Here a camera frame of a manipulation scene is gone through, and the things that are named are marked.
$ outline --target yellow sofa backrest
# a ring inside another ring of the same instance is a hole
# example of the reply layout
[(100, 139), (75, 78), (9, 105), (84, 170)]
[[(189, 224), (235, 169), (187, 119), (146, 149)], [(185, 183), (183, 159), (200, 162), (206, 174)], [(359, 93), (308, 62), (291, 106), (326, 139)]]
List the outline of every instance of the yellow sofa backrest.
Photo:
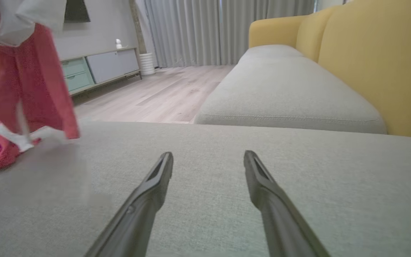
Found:
[[(296, 46), (314, 60), (300, 42), (302, 26)], [(366, 98), (389, 134), (411, 136), (411, 0), (354, 0), (334, 9), (318, 64)]]
[(321, 40), (329, 17), (340, 6), (329, 7), (308, 15), (300, 24), (297, 32), (296, 49), (305, 57), (318, 62)]

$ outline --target red and white garment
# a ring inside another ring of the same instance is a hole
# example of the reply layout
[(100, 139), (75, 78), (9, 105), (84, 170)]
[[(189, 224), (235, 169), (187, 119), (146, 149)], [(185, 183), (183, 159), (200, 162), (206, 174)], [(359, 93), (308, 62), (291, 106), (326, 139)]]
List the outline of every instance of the red and white garment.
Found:
[(61, 30), (65, 5), (66, 0), (0, 0), (0, 134), (21, 152), (32, 147), (29, 133), (44, 126), (79, 137), (46, 27)]

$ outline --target gray sofa cushion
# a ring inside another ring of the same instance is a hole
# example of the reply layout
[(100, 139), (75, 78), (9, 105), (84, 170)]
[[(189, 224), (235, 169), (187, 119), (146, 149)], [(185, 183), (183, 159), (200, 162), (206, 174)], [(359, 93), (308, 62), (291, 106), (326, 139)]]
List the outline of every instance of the gray sofa cushion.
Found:
[(207, 98), (195, 123), (386, 133), (378, 111), (317, 63), (255, 48)]
[(164, 151), (173, 173), (147, 256), (269, 256), (247, 149), (331, 256), (411, 256), (411, 138), (142, 122), (86, 122), (81, 132), (65, 141), (44, 130), (0, 171), (0, 256), (83, 256)]
[(302, 53), (287, 45), (266, 45), (248, 49), (239, 62), (254, 59), (280, 59), (283, 57), (302, 57)]

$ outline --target curtain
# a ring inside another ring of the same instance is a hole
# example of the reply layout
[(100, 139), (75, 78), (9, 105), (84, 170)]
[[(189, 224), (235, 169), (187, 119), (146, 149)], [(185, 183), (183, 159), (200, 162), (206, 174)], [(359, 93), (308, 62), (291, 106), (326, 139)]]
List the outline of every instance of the curtain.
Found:
[(313, 13), (315, 0), (222, 0), (222, 64), (238, 63), (253, 21)]
[(160, 67), (219, 65), (217, 0), (146, 0)]
[(148, 21), (147, 10), (145, 9), (145, 0), (136, 0), (137, 15), (139, 16), (139, 23), (141, 25), (142, 36), (144, 37), (145, 48), (147, 52), (152, 53), (153, 66), (158, 66), (156, 58), (155, 45), (153, 43), (152, 31), (150, 30), (150, 23)]
[(160, 67), (232, 65), (253, 21), (313, 12), (315, 0), (146, 0)]

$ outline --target gray wall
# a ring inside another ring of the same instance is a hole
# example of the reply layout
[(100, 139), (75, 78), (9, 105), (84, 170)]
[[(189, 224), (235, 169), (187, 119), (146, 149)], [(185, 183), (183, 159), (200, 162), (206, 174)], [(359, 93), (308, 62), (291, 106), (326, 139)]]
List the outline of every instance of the gray wall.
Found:
[(123, 46), (137, 46), (129, 0), (85, 0), (90, 21), (65, 23), (62, 33), (54, 34), (60, 59), (116, 49), (115, 39)]

